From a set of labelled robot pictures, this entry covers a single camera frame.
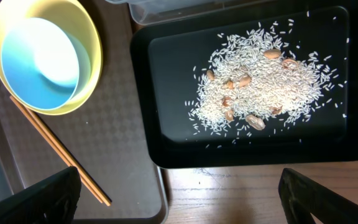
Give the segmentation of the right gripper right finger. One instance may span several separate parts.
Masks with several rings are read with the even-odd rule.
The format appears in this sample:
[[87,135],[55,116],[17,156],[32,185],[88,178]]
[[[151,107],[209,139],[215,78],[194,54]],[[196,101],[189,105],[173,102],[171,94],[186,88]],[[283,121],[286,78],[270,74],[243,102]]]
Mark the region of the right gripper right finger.
[[303,174],[282,172],[278,192],[288,223],[358,223],[358,205]]

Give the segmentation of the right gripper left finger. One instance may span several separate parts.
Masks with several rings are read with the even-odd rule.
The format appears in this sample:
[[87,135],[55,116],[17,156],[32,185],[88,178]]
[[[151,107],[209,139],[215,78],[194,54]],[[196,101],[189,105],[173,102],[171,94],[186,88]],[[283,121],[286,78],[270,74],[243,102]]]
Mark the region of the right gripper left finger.
[[0,201],[0,223],[72,223],[81,179],[68,167]]

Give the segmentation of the wooden chopstick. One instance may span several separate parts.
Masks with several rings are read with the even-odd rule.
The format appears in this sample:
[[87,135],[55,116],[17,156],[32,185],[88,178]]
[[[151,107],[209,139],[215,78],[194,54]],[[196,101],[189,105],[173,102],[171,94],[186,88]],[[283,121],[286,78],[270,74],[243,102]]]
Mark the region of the wooden chopstick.
[[91,177],[85,172],[85,170],[80,166],[80,164],[70,154],[70,152],[62,145],[62,143],[52,134],[51,130],[49,130],[48,127],[46,127],[46,125],[44,125],[44,123],[40,120],[40,118],[37,117],[37,115],[33,111],[31,111],[29,109],[27,109],[27,110],[28,110],[29,114],[38,123],[38,125],[47,134],[47,136],[52,140],[52,142],[62,151],[62,153],[73,164],[73,166],[77,168],[79,174],[82,175],[82,177],[89,184],[89,186],[97,193],[97,195],[101,198],[103,203],[105,203],[107,206],[110,206],[111,202],[107,198],[107,196],[104,193],[102,193],[102,191],[99,187],[96,186],[95,182],[93,180],[91,180]]
[[[21,113],[29,120],[33,127],[39,132],[39,134],[48,142],[51,148],[58,154],[58,156],[64,161],[67,166],[73,166],[73,164],[66,158],[62,151],[52,142],[52,140],[47,136],[43,129],[38,125],[35,119],[29,114],[28,110],[22,106],[13,96],[9,97],[11,101],[18,107]],[[93,194],[93,196],[100,202],[103,203],[101,198],[97,193],[89,186],[85,179],[80,175],[82,184]]]

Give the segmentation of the blue bowl with rice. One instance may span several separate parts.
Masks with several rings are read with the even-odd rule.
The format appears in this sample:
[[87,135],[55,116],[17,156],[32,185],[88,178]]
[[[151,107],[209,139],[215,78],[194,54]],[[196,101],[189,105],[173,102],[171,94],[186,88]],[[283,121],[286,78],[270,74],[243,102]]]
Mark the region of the blue bowl with rice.
[[91,76],[83,44],[54,23],[29,18],[14,26],[1,49],[4,78],[14,94],[39,110],[54,110],[78,96]]

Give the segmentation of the yellow round plate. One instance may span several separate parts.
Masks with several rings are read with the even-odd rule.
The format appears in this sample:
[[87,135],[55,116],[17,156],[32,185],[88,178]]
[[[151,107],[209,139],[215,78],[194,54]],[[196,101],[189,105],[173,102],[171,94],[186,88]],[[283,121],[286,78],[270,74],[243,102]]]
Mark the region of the yellow round plate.
[[[91,76],[83,91],[67,104],[54,110],[39,110],[20,100],[9,87],[1,65],[2,43],[7,33],[18,23],[29,18],[41,18],[59,26],[76,37],[88,52]],[[101,39],[94,22],[79,1],[1,1],[0,2],[0,80],[8,92],[28,109],[46,115],[70,113],[90,97],[101,76],[103,53]]]

